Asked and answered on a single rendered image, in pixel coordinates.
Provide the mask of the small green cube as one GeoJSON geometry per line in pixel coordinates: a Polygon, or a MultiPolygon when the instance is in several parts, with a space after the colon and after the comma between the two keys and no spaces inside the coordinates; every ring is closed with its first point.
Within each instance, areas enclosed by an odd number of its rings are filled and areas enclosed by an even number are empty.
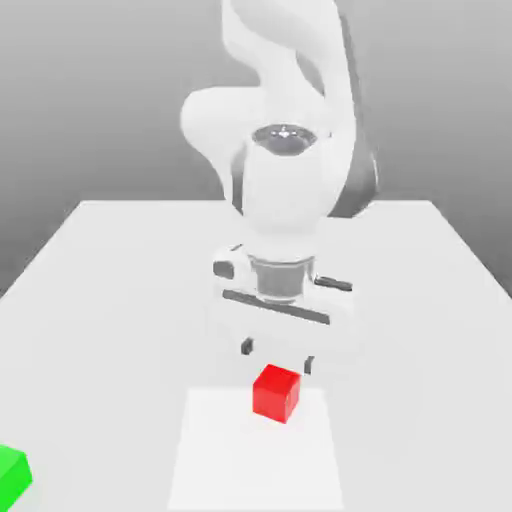
{"type": "Polygon", "coordinates": [[[8,512],[32,481],[26,454],[0,445],[0,512],[8,512]]]}

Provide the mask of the small red cube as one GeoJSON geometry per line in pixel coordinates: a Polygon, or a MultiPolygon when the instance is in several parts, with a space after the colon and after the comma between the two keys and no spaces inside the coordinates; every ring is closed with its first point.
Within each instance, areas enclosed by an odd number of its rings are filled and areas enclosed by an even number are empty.
{"type": "Polygon", "coordinates": [[[254,413],[286,424],[300,396],[301,375],[267,364],[252,387],[254,413]]]}

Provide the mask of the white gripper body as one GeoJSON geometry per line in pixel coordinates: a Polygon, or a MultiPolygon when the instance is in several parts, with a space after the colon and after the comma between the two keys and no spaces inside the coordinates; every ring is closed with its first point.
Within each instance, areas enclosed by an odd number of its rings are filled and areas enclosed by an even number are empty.
{"type": "Polygon", "coordinates": [[[307,287],[291,304],[265,302],[219,283],[206,288],[206,334],[216,348],[241,353],[250,338],[254,355],[282,360],[338,357],[357,346],[356,293],[307,287]]]}

